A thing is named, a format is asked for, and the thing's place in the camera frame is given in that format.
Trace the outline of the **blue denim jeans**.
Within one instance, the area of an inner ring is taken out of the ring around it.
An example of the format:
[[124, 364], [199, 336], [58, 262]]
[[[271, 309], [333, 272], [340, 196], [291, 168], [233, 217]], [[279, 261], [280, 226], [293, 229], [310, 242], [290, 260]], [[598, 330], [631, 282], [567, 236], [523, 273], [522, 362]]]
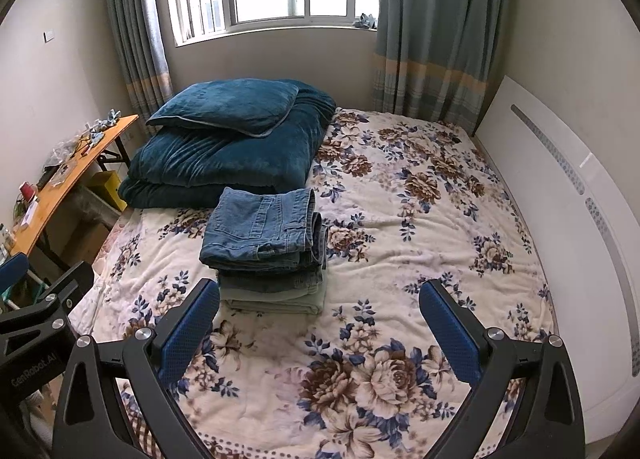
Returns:
[[258, 195], [227, 187], [209, 216], [200, 261], [236, 274], [292, 274], [324, 265], [322, 216], [310, 188]]

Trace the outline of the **yellow box under table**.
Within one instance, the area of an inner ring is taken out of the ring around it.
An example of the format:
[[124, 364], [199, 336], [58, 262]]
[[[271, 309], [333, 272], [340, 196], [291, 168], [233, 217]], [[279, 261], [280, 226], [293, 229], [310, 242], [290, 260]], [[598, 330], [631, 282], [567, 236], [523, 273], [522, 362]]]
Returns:
[[96, 196], [104, 200], [107, 205], [122, 212], [127, 208], [127, 204], [119, 197], [118, 189], [120, 179], [115, 171], [98, 172], [89, 180], [87, 187]]

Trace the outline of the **orange wooden side table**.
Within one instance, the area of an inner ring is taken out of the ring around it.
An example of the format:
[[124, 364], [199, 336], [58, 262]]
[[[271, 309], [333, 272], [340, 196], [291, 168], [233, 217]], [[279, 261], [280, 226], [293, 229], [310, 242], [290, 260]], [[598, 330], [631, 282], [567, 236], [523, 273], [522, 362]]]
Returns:
[[70, 193], [81, 176], [98, 161], [99, 156], [105, 152], [108, 145], [115, 143], [118, 148], [117, 156], [107, 160], [109, 164], [120, 164], [128, 160], [128, 154], [120, 135], [126, 132], [138, 119], [138, 115], [119, 118], [114, 127], [104, 131], [103, 138], [96, 145], [90, 149], [81, 148], [77, 154], [70, 158], [70, 173], [67, 178], [58, 186], [54, 186], [53, 180], [50, 180], [43, 187], [43, 190], [40, 190], [35, 213], [28, 225], [15, 235], [15, 245], [10, 250], [11, 254], [25, 253], [29, 255], [32, 252], [63, 199]]

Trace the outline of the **teal folded duvet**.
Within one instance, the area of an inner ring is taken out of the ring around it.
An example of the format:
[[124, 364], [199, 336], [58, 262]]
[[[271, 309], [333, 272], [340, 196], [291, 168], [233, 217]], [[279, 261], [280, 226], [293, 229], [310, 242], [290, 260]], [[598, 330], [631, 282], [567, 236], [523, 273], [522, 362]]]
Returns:
[[336, 110], [334, 99], [294, 80], [286, 119], [264, 138], [163, 127], [131, 160], [118, 194], [132, 208], [213, 208], [226, 187], [254, 194], [303, 188]]

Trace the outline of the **white bed headboard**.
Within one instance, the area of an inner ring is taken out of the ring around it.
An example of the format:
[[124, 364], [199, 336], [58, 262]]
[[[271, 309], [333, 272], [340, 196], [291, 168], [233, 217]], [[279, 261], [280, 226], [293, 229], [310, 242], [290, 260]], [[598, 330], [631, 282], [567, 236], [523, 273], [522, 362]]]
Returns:
[[589, 147], [511, 78], [502, 79], [476, 137], [533, 237], [586, 439], [606, 439], [639, 399], [638, 221]]

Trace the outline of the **pale green folded pants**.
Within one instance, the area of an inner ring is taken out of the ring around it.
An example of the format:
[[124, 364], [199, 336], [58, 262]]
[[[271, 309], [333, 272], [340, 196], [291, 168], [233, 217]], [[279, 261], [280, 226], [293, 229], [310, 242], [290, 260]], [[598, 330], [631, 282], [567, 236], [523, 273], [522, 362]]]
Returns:
[[319, 315], [322, 312], [324, 301], [326, 301], [326, 286], [320, 285], [312, 288], [301, 297], [290, 297], [285, 300], [236, 300], [228, 295], [224, 296], [230, 309], [240, 311], [280, 313], [280, 314], [305, 314]]

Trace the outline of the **dark folded jeans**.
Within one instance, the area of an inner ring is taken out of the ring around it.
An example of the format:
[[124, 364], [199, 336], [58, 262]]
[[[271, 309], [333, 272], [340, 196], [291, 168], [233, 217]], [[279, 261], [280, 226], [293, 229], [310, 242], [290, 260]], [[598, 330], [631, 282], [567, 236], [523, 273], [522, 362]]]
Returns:
[[220, 271], [217, 275], [222, 297], [226, 300], [283, 302], [324, 291], [323, 273], [326, 269], [326, 227], [314, 234], [311, 255], [319, 261], [311, 267], [292, 273], [258, 271], [232, 274]]

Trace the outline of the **floral bed blanket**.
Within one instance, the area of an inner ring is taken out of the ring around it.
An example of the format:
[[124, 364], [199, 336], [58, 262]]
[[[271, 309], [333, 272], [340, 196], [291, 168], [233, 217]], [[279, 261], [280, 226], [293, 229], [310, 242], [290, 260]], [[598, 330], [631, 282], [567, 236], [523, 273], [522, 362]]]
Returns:
[[539, 342], [551, 294], [506, 187], [465, 132], [337, 110], [308, 175], [326, 224], [318, 314], [222, 305], [172, 390], [216, 458], [420, 458], [468, 387], [420, 314], [437, 279]]

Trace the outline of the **teal velvet pillow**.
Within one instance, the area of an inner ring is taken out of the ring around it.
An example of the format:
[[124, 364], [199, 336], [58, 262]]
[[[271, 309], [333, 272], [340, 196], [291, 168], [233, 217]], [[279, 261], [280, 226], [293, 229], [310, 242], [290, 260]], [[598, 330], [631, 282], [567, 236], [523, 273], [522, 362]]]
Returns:
[[198, 82], [150, 117], [149, 127], [218, 129], [265, 138], [288, 118], [299, 87], [284, 80], [242, 78]]

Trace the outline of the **left grey-green curtain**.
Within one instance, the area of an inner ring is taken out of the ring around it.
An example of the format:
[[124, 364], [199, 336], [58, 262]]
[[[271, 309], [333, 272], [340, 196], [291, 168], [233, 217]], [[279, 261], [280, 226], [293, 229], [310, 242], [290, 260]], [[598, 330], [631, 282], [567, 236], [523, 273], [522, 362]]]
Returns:
[[174, 96], [156, 0], [106, 0], [106, 6], [132, 109], [148, 121]]

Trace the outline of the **grey-green curtain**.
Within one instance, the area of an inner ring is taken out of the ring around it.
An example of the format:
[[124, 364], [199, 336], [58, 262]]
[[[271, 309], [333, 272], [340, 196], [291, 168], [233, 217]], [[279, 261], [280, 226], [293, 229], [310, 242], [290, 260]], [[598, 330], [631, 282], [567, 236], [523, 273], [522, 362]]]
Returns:
[[106, 6], [132, 109], [148, 121], [174, 96], [156, 0], [106, 0]]
[[473, 132], [509, 0], [380, 0], [373, 107]]

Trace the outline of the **right grey-green curtain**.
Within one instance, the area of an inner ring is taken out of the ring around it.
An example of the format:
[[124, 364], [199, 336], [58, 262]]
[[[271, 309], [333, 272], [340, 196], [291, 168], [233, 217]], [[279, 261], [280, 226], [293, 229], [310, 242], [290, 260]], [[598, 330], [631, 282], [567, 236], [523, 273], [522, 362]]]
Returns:
[[509, 0], [380, 0], [373, 107], [473, 132]]

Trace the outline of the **wall switch plate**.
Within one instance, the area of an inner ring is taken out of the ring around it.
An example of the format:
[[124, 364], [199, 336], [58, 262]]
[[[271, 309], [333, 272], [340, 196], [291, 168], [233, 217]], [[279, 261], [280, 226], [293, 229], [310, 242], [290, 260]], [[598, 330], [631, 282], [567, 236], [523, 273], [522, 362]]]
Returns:
[[52, 30], [45, 31], [43, 33], [43, 41], [48, 43], [51, 42], [55, 38], [55, 34]]

